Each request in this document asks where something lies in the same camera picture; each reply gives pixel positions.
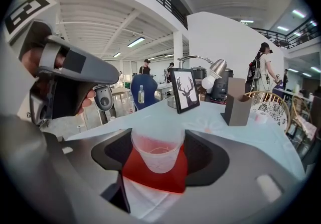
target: plastic cup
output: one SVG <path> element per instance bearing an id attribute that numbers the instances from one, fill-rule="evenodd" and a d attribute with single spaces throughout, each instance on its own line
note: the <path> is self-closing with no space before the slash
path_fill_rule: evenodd
<path id="1" fill-rule="evenodd" d="M 185 132 L 174 120 L 147 116 L 131 131 L 133 146 L 155 173 L 169 172 L 175 165 Z"/>

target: gray box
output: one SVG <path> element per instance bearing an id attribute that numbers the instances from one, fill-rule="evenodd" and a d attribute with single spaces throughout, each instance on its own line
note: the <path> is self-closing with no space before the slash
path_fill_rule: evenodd
<path id="1" fill-rule="evenodd" d="M 229 126 L 246 126 L 252 99 L 244 95 L 245 79 L 229 78 L 225 112 L 221 113 Z"/>

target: black appliance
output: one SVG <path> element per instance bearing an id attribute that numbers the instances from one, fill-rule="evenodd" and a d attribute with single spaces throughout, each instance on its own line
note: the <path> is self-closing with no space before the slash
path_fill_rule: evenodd
<path id="1" fill-rule="evenodd" d="M 222 78 L 215 80 L 210 99 L 217 101 L 226 100 L 229 77 L 233 77 L 233 70 L 226 69 L 222 75 Z"/>
<path id="2" fill-rule="evenodd" d="M 194 79 L 203 79 L 206 77 L 206 68 L 193 67 Z"/>

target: light bulb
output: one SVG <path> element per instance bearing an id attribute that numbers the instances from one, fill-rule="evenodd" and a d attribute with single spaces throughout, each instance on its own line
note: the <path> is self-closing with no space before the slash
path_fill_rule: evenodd
<path id="1" fill-rule="evenodd" d="M 214 82 L 215 82 L 215 77 L 207 76 L 202 80 L 202 87 L 205 89 L 210 89 L 213 87 Z"/>

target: red coaster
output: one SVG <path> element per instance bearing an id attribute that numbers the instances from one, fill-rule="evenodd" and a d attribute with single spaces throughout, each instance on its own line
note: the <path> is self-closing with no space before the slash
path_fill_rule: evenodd
<path id="1" fill-rule="evenodd" d="M 148 169 L 139 152 L 133 146 L 129 158 L 122 169 L 122 175 L 151 188 L 172 193 L 183 193 L 187 175 L 187 159 L 184 154 L 184 145 L 180 148 L 173 169 L 163 174 L 154 173 Z"/>

